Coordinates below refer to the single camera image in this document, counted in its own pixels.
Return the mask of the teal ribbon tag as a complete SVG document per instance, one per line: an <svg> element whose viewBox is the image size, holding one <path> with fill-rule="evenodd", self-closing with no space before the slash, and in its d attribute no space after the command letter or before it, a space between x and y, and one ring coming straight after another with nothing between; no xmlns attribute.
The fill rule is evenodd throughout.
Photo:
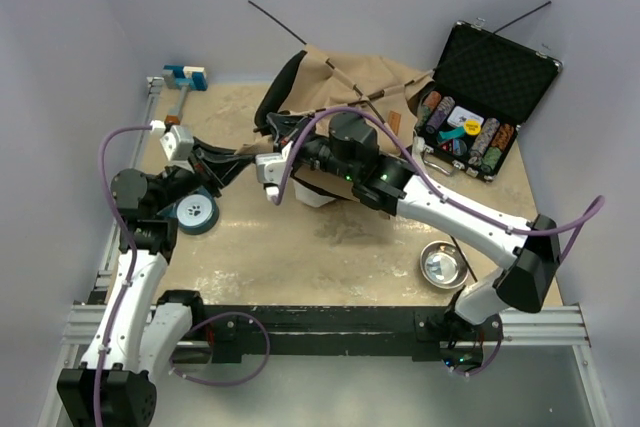
<svg viewBox="0 0 640 427"><path fill-rule="evenodd" d="M443 144L453 139L459 139L466 135L465 129L463 126L456 127L449 131L439 131L436 137L436 140L439 144Z"/></svg>

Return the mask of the teal pet bowl holder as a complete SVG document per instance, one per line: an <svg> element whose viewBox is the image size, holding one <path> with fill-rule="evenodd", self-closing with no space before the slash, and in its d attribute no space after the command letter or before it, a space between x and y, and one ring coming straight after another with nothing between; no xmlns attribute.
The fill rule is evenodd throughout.
<svg viewBox="0 0 640 427"><path fill-rule="evenodd" d="M220 211L214 197L203 187L162 209L163 218L178 221L186 235L201 235L211 230L219 220Z"/></svg>

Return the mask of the white pillow cushion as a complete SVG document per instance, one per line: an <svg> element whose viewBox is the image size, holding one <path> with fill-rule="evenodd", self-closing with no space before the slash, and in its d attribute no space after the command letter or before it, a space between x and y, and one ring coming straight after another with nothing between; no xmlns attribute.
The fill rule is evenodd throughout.
<svg viewBox="0 0 640 427"><path fill-rule="evenodd" d="M294 195L297 201L312 208L320 208L335 201L334 197L319 194L297 180L294 181Z"/></svg>

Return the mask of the steel pet bowl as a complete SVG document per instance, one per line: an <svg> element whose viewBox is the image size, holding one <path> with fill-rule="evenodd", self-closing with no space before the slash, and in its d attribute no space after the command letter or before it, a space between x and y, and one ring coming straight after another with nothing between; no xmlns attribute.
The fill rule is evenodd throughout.
<svg viewBox="0 0 640 427"><path fill-rule="evenodd" d="M454 244L444 241L434 241L423 248L419 268L432 286L443 290L462 287L469 275L459 250Z"/></svg>

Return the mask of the tan black pet tent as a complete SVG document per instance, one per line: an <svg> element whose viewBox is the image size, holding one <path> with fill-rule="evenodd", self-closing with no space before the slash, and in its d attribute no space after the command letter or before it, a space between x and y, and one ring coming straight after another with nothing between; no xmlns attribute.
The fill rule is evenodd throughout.
<svg viewBox="0 0 640 427"><path fill-rule="evenodd" d="M345 198L396 215L419 172L408 149L419 95L433 81L431 72L385 57L308 45L258 106L259 139L238 151L254 155L274 204L293 180L297 199L309 206Z"/></svg>

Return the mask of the yellow dealer button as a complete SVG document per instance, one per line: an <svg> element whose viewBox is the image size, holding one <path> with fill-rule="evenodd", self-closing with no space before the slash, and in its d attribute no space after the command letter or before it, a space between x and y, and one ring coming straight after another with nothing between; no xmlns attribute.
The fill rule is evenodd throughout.
<svg viewBox="0 0 640 427"><path fill-rule="evenodd" d="M469 136L477 136L482 129L482 123L475 119L468 119L463 125L464 132Z"/></svg>

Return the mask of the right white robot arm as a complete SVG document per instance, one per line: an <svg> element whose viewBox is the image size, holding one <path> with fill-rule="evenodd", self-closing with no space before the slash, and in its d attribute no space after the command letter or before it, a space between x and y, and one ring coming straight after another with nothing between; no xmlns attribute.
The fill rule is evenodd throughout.
<svg viewBox="0 0 640 427"><path fill-rule="evenodd" d="M448 333L469 339L481 323L507 308L539 312L560 264L556 222L489 208L434 181L403 150L381 152L378 135L392 131L366 112L338 107L306 115L269 113L271 154L256 158L258 178L280 203L290 174L302 166L343 180L372 210L432 226L473 247L496 266L454 296L445 316Z"/></svg>

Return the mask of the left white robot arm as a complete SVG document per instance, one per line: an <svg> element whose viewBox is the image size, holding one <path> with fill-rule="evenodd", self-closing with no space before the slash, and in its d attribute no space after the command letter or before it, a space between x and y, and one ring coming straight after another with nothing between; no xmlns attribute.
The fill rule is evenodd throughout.
<svg viewBox="0 0 640 427"><path fill-rule="evenodd" d="M203 188L218 196L254 161L251 154L190 146L186 167L158 174L118 172L106 188L120 227L115 283L103 317L79 365L61 371L57 391L74 426L148 426L157 405L157 379L182 338L207 327L201 296L168 293L152 306L173 256L177 219L162 211Z"/></svg>

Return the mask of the black poker chip case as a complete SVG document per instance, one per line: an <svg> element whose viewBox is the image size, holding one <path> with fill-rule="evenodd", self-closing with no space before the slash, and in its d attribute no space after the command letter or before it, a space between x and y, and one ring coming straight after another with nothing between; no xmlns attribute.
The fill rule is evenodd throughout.
<svg viewBox="0 0 640 427"><path fill-rule="evenodd" d="M451 29L440 60L482 37L464 21ZM434 73L419 94L415 133L425 152L467 175L491 182L500 172L520 128L532 115L563 68L561 61L494 35ZM455 106L485 118L479 135L443 144L439 131L454 129L446 119Z"/></svg>

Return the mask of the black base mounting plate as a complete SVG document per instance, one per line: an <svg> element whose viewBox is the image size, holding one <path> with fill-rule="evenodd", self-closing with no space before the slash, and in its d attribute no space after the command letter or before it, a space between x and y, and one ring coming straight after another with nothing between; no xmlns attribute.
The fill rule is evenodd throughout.
<svg viewBox="0 0 640 427"><path fill-rule="evenodd" d="M448 349L478 350L503 339L494 315L469 327L446 307L205 305L181 344L206 348L217 364L248 355L409 357L440 361Z"/></svg>

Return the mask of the white card deck box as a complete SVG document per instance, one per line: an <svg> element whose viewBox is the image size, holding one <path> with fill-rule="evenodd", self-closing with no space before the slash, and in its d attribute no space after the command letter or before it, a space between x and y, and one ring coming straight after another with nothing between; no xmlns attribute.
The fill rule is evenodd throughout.
<svg viewBox="0 0 640 427"><path fill-rule="evenodd" d="M485 118L462 106L457 105L450 112L449 116L446 119L446 122L449 126L457 128L464 126L465 123L469 120L474 120L482 125L485 121Z"/></svg>

